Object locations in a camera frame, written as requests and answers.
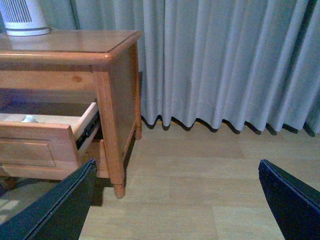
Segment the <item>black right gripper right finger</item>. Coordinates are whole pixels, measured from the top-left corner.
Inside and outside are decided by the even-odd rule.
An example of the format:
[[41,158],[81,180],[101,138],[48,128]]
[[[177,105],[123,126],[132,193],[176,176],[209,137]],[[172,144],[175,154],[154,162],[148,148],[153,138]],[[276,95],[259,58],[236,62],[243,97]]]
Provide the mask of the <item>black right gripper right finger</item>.
[[269,208],[286,240],[320,238],[320,192],[272,162],[258,166]]

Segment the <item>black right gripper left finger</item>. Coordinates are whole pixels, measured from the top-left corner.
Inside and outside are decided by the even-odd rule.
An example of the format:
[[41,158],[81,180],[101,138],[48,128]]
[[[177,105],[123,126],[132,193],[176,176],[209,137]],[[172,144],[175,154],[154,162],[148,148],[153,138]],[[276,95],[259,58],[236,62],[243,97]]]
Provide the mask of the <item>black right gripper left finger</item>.
[[94,192],[97,166],[90,159],[0,226],[2,240],[77,240]]

